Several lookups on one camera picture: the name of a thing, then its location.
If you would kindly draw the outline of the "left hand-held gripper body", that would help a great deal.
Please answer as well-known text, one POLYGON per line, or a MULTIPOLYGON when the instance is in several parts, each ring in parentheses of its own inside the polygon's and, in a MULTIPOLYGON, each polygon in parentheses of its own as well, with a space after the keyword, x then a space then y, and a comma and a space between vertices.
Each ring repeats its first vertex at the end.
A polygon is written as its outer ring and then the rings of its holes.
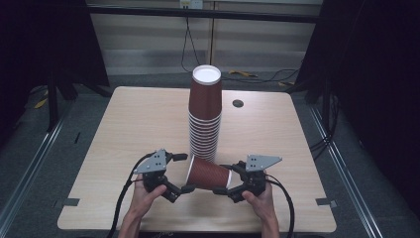
POLYGON ((135 175, 141 175, 144 188, 147 192, 154 191, 158 186, 164 184, 166 191, 162 194, 164 198, 175 198, 175 187, 164 175, 166 166, 172 158, 172 153, 164 149, 147 155, 134 168, 135 175))

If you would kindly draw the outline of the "black metal stand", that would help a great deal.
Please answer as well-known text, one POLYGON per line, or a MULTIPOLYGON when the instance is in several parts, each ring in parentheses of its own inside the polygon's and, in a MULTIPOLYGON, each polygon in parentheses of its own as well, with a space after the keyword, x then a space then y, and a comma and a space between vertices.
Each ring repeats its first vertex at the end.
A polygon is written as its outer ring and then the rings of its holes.
POLYGON ((58 104, 57 104, 57 79, 53 71, 48 77, 48 102, 49 102, 49 127, 51 132, 58 122, 58 104))

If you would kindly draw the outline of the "white wall socket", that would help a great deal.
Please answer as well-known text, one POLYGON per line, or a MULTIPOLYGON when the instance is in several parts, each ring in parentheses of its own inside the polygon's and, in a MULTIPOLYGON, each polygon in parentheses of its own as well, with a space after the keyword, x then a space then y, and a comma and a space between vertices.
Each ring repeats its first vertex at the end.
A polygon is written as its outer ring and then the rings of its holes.
POLYGON ((181 9, 203 9, 203 0, 179 0, 179 6, 181 9))

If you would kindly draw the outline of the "yellow floor tape piece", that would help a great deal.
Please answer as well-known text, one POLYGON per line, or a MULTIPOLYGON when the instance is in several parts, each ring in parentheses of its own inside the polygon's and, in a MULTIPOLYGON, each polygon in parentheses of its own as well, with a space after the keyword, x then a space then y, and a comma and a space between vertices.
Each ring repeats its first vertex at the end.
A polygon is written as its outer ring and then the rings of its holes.
POLYGON ((243 77, 253 77, 253 78, 257 78, 258 76, 256 74, 250 73, 250 72, 246 72, 246 71, 241 71, 241 70, 229 70, 228 71, 229 74, 236 74, 236 75, 240 75, 243 77))
POLYGON ((35 106, 34 106, 34 108, 35 109, 40 109, 40 108, 42 108, 45 104, 46 104, 46 102, 47 102, 47 100, 48 100, 48 98, 49 98, 49 91, 48 90, 46 90, 45 91, 45 93, 44 93, 44 95, 40 98, 40 100, 35 104, 35 106))

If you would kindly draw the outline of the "metal floor rail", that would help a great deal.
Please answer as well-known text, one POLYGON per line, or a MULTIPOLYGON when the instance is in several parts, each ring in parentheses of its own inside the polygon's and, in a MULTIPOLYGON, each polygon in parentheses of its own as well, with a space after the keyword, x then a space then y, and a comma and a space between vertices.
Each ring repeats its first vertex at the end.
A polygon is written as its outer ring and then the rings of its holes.
POLYGON ((353 207, 358 214, 358 217, 367 233, 369 238, 383 238, 382 232, 379 229, 378 223, 372 215, 368 204, 362 196, 340 150, 336 143, 330 139, 327 142, 326 148, 328 153, 335 164, 338 174, 346 188, 353 207))
POLYGON ((59 135, 63 121, 67 117, 72 105, 73 101, 64 103, 62 114, 58 117, 57 122, 46 132, 40 146, 25 169, 16 188, 10 198, 5 202, 4 208, 0 211, 0 237, 4 237, 8 232, 9 227, 15 219, 25 196, 30 189, 30 186, 34 182, 40 167, 59 135))

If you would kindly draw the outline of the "stack of brown paper cups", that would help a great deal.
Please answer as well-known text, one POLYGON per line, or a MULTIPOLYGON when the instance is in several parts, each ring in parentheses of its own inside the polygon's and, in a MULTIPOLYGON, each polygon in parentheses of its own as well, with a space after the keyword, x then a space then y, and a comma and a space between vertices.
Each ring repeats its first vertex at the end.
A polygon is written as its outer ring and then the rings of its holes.
POLYGON ((200 65, 192 72, 188 103, 190 150, 194 156, 215 161, 221 118, 221 71, 213 65, 200 65))

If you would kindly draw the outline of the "single brown paper cup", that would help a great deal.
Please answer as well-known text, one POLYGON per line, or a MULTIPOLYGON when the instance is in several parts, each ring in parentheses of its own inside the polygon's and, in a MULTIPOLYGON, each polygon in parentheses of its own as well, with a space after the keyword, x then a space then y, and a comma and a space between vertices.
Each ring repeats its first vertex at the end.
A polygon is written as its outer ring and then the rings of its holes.
POLYGON ((208 162, 200 157, 191 158, 186 183, 194 184, 197 188, 212 190, 213 188, 227 188, 230 185, 232 172, 225 167, 208 162))

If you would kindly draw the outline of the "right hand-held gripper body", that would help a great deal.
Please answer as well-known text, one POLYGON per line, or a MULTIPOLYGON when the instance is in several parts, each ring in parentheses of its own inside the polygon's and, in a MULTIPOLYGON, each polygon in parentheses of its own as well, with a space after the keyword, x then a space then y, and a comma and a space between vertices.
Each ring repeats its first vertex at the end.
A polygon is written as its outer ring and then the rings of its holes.
POLYGON ((262 194, 265 191, 264 171, 281 161, 282 157, 279 156, 248 155, 245 162, 239 161, 235 164, 235 172, 243 182, 238 188, 238 195, 242 195, 244 191, 255 196, 262 194))

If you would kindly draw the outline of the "person's right hand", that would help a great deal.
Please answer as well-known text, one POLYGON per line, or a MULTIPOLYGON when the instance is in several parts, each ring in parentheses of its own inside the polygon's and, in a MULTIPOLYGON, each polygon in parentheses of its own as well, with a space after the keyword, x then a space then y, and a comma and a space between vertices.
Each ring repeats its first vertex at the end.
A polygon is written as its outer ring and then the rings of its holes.
POLYGON ((242 196, 245 201, 252 206, 255 214, 261 221, 268 222, 276 217, 272 198, 272 188, 269 183, 265 185, 265 191, 259 196, 255 196, 248 190, 245 190, 242 193, 242 196))

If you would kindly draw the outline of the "black horizontal frame bar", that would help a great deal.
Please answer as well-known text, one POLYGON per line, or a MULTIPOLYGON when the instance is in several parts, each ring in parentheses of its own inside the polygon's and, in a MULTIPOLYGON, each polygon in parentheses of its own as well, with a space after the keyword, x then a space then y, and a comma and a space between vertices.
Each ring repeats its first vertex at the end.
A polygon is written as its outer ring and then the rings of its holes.
POLYGON ((291 22, 291 23, 308 23, 308 24, 316 24, 319 21, 321 21, 320 17, 309 16, 309 15, 250 13, 250 12, 233 12, 233 11, 220 11, 220 10, 143 8, 143 7, 125 7, 125 6, 116 6, 116 5, 98 5, 98 4, 88 4, 87 9, 89 10, 90 13, 95 13, 95 14, 206 18, 206 19, 291 22))

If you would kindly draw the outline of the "dark curtain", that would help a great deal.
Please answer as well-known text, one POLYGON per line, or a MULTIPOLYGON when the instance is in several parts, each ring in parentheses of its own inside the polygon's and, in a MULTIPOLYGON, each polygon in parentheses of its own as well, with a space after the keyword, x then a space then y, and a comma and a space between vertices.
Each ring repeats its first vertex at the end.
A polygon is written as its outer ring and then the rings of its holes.
POLYGON ((86 0, 0 0, 0 147, 33 88, 73 100, 76 83, 111 95, 86 0))
POLYGON ((296 84, 326 88, 420 218, 420 0, 323 0, 296 84))

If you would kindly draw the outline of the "person's left hand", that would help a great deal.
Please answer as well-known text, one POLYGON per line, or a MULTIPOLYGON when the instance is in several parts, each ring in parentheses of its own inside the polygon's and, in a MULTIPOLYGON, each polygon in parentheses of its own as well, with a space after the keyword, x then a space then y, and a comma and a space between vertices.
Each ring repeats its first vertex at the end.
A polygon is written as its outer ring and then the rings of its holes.
POLYGON ((153 191, 147 191, 144 186, 143 176, 138 175, 135 179, 134 193, 128 214, 135 219, 143 218, 154 201, 166 191, 166 186, 161 184, 153 191))

